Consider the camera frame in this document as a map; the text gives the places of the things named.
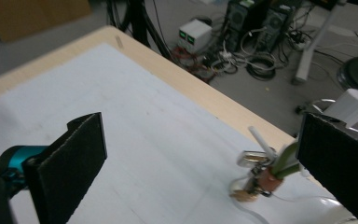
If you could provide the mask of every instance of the table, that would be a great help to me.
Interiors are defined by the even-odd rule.
[[[166,61],[156,52],[112,27],[104,27],[0,76],[0,94],[16,87],[25,80],[36,77],[60,64],[64,64],[76,55],[101,43],[107,43],[118,49],[124,55],[140,64],[144,69],[150,71],[151,74],[168,83],[244,136],[254,139],[247,130],[248,126],[252,125],[257,128],[266,141],[274,148],[279,149],[283,144],[293,141],[292,136],[282,132],[242,105],[235,103],[225,95],[191,76],[188,72]]]
[[[111,27],[0,77],[0,153],[51,143],[65,121],[94,109],[103,113],[108,159],[70,223],[266,223],[227,196],[228,183],[247,173],[235,160],[260,150],[250,125],[276,148],[293,138]],[[296,175],[284,185],[287,197],[331,197]],[[276,221],[293,211],[281,202],[257,206],[269,222],[290,223]],[[26,191],[11,204],[20,223],[35,222]]]

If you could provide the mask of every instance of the white stick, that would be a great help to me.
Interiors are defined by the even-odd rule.
[[[266,152],[267,157],[270,160],[274,160],[275,153],[272,151],[272,149],[269,147],[266,141],[264,141],[263,137],[258,133],[257,129],[254,126],[250,126],[249,132],[251,132],[252,136],[255,138],[255,140],[258,142],[258,145],[260,145],[264,151]]]

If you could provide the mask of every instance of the floor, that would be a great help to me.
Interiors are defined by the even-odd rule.
[[[158,30],[159,19],[163,36],[171,46],[177,41],[178,27],[196,16],[207,16],[213,20],[222,18],[226,12],[227,1],[214,1],[205,5],[198,0],[156,0],[156,8],[153,1],[146,1],[145,4]],[[92,14],[88,17],[15,42],[0,42],[0,75],[105,26],[104,1],[90,0],[90,5]],[[323,9],[316,8],[315,11],[305,29],[315,29],[320,25],[321,18],[327,15]],[[333,54],[342,61],[347,61],[351,57],[358,56],[358,38],[352,30],[349,30],[358,29],[358,26],[349,25],[347,28],[342,28],[340,24],[342,20],[339,20],[337,25],[333,25],[320,45],[335,45],[323,51]],[[291,80],[296,73],[299,58],[300,53],[294,52],[288,66],[277,70],[276,77],[270,81],[256,80],[249,76],[244,68],[240,68],[235,75],[216,77],[210,85],[286,133],[295,135],[300,129],[302,120],[295,112],[298,105],[320,98],[337,99],[343,92],[336,82],[335,73],[339,65],[321,54],[315,54],[313,57],[309,80],[301,85],[292,85]]]

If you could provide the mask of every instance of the white cylinder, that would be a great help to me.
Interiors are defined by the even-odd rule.
[[[358,90],[348,89],[325,111],[326,116],[344,121],[347,128],[358,122]]]

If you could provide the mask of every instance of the cardboard box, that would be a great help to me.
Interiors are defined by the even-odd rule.
[[[0,0],[0,39],[12,41],[90,13],[88,0]]]

